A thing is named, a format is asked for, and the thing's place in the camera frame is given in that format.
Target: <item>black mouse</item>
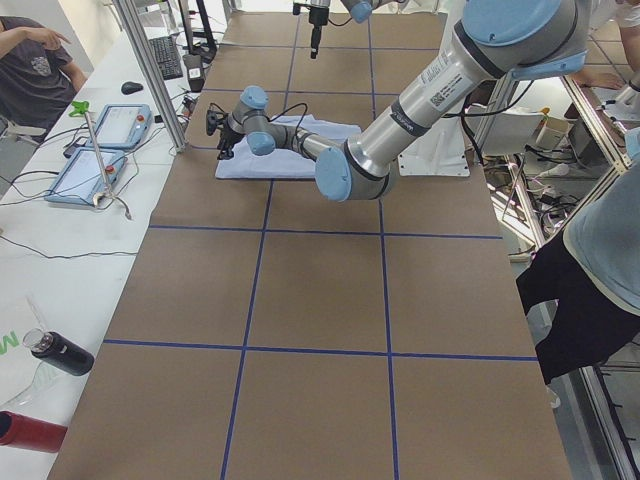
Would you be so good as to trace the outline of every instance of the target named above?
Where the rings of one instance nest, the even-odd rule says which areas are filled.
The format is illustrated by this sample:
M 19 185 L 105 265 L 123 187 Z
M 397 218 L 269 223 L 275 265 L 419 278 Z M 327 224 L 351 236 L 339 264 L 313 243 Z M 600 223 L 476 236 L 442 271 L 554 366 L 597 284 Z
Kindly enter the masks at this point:
M 132 93 L 139 92 L 144 87 L 136 82 L 124 82 L 122 87 L 120 87 L 120 91 L 125 95 L 131 95 Z

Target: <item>green object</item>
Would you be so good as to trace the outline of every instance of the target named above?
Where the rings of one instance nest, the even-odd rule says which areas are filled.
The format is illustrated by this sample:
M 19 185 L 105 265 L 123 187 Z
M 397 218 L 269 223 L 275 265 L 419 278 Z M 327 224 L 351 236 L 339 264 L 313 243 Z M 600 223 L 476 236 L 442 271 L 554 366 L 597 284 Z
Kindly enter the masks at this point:
M 89 102 L 86 100 L 84 102 L 74 100 L 71 102 L 71 106 L 73 106 L 73 111 L 69 114 L 70 117 L 81 117 L 89 111 Z

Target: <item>folded cloth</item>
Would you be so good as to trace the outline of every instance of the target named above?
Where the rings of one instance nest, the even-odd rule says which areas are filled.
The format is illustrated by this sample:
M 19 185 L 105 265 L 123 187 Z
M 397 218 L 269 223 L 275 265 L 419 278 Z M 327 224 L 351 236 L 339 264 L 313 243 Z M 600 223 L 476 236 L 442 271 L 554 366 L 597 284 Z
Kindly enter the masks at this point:
M 299 121 L 300 116 L 283 116 L 273 123 L 296 126 Z M 305 115 L 300 127 L 338 142 L 361 131 L 357 125 L 316 120 L 313 115 Z M 314 178 L 314 175 L 313 160 L 280 149 L 259 157 L 251 153 L 246 138 L 233 148 L 233 158 L 220 160 L 216 169 L 216 178 Z

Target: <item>black fabric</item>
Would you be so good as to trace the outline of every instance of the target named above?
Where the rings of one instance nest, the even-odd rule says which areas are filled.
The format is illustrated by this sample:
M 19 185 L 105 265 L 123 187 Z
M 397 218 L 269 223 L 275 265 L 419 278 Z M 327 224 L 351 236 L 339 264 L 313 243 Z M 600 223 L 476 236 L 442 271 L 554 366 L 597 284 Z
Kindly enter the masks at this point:
M 21 17 L 0 17 L 5 30 L 42 27 Z M 49 130 L 75 96 L 60 67 L 71 62 L 64 48 L 45 50 L 24 40 L 0 58 L 0 113 L 18 125 Z
M 536 345 L 546 384 L 580 367 L 609 358 L 640 332 L 640 317 L 628 313 L 593 284 L 556 235 L 517 279 L 525 313 L 558 300 L 551 331 Z

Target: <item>black t-shirt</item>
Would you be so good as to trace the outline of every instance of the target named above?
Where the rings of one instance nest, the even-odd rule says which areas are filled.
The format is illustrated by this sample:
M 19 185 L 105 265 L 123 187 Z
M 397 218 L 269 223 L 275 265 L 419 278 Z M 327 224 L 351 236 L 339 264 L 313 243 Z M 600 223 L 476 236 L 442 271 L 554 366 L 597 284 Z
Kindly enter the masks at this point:
M 0 17 L 5 30 L 42 27 L 21 17 Z M 49 130 L 76 92 L 60 67 L 71 62 L 60 47 L 45 50 L 42 44 L 24 40 L 0 58 L 0 113 L 18 125 Z

